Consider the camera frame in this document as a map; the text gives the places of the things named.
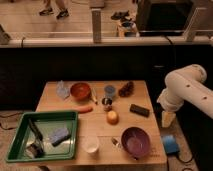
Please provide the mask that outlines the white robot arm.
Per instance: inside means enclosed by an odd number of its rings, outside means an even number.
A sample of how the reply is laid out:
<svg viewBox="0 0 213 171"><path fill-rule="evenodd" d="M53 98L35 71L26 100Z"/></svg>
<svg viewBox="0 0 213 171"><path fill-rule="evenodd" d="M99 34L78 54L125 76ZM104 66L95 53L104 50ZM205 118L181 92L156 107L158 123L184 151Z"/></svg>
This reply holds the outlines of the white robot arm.
<svg viewBox="0 0 213 171"><path fill-rule="evenodd" d="M213 119L213 90L203 85L206 79L206 70L198 64L173 70L166 75L166 87L157 98L157 102L163 108L161 112L163 128L172 124L176 112L185 101L193 104Z"/></svg>

